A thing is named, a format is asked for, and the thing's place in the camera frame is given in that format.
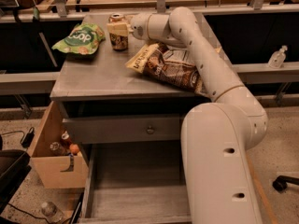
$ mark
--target small bottle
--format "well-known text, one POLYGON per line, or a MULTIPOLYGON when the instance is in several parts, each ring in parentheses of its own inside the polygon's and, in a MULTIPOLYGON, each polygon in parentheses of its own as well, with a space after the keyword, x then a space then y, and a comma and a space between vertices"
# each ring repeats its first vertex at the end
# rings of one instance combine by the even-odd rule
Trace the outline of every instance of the small bottle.
POLYGON ((50 144, 50 150, 55 156, 65 156, 67 155, 67 149, 63 147, 58 142, 53 142, 50 144))
POLYGON ((279 69, 286 59, 285 51, 287 49, 287 46, 282 46, 280 50, 275 51, 268 62, 268 66, 274 69, 279 69))
POLYGON ((64 217, 64 213, 53 202, 42 203, 41 212, 49 223, 58 223, 64 217))

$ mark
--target bottle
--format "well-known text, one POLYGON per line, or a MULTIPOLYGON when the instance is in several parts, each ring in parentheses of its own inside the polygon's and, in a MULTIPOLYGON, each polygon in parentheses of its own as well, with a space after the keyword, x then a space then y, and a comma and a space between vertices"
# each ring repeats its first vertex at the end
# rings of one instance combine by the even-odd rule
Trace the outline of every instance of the bottle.
POLYGON ((63 147, 58 142, 53 142, 50 144, 50 150, 55 156, 64 156, 67 155, 67 149, 63 147))
POLYGON ((67 131, 63 133, 62 140, 66 148, 69 148, 69 146, 73 143, 67 131))
POLYGON ((41 212, 49 223, 58 223, 64 217, 64 213, 53 202, 42 203, 41 212))
POLYGON ((282 46, 280 50, 275 51, 268 62, 268 66, 274 69, 279 69, 286 59, 285 51, 287 49, 287 46, 282 46))

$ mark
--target cable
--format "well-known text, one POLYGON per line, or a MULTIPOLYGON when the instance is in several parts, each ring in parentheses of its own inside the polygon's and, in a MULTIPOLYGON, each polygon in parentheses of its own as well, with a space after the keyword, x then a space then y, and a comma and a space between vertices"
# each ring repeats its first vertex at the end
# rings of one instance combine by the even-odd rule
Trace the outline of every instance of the cable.
POLYGON ((65 220, 62 224, 66 224, 67 221, 70 221, 72 217, 68 218, 67 220, 65 220))
POLYGON ((29 132, 26 134, 26 136, 25 136, 24 131, 12 131, 12 132, 7 132, 7 133, 0 133, 0 135, 3 136, 3 135, 9 135, 9 134, 13 134, 13 133, 22 133, 22 138, 21 138, 20 144, 23 147, 29 147, 32 139, 34 138, 35 128, 31 127, 29 132))
POLYGON ((25 132, 24 131, 12 131, 12 132, 7 132, 7 133, 0 133, 0 135, 9 135, 9 134, 13 134, 13 133, 22 133, 22 138, 21 138, 21 141, 20 141, 20 144, 25 136, 25 132))
POLYGON ((9 205, 9 206, 11 206, 12 208, 18 210, 19 212, 22 212, 22 213, 24 213, 24 214, 29 215, 30 217, 33 217, 33 218, 35 218, 35 219, 40 219, 40 220, 45 220, 45 221, 47 221, 46 218, 44 218, 44 217, 36 217, 36 216, 34 216, 34 215, 32 215, 32 214, 26 212, 26 211, 21 210, 20 208, 14 206, 13 204, 8 203, 7 205, 9 205))

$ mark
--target speckled floor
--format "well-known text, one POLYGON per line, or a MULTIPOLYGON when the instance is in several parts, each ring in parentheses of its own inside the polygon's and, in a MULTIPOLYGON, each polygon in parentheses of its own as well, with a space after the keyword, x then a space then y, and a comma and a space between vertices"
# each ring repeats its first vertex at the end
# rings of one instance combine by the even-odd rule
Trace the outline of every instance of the speckled floor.
MULTIPOLYGON (((25 119, 20 109, 0 110, 0 133, 13 131, 27 133, 31 127, 37 129, 44 111, 45 108, 43 107, 35 108, 30 118, 25 119)), ((22 133, 3 135, 3 149, 25 150, 21 146, 21 138, 22 133)), ((32 163, 31 166, 32 170, 22 182, 10 203, 36 217, 44 217, 40 211, 40 205, 45 201, 52 201, 64 211, 64 219, 71 217, 79 194, 83 189, 44 189, 32 163)), ((47 224, 45 220, 35 219, 10 206, 7 206, 0 216, 21 224, 47 224)))
MULTIPOLYGON (((299 102, 291 106, 269 107, 268 133, 260 145, 248 151, 252 162, 258 187, 257 195, 261 206, 263 223, 298 224, 299 223, 299 186, 289 185, 283 193, 272 188, 272 182, 278 175, 299 177, 299 102)), ((29 119, 23 118, 19 109, 0 110, 0 133, 22 130, 28 132, 37 128, 45 108, 34 109, 29 119)), ((21 133, 4 135, 3 149, 23 149, 21 133)), ((43 217, 40 205, 53 201, 70 217, 82 189, 44 189, 35 171, 35 167, 26 177, 10 203, 37 217, 43 217)), ((44 220, 34 219, 10 206, 1 217, 22 223, 39 224, 44 220)))

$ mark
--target chip bag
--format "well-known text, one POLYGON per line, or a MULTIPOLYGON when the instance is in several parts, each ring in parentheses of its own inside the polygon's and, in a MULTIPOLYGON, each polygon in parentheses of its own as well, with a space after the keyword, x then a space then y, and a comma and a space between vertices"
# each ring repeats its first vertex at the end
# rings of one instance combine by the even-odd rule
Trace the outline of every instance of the chip bag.
POLYGON ((208 97, 203 80, 186 49, 170 49, 161 42, 148 43, 126 63, 126 67, 208 97))
POLYGON ((98 25, 83 22, 77 25, 68 37, 52 46, 52 49, 63 53, 91 55, 97 51, 100 42, 104 39, 105 33, 98 25))

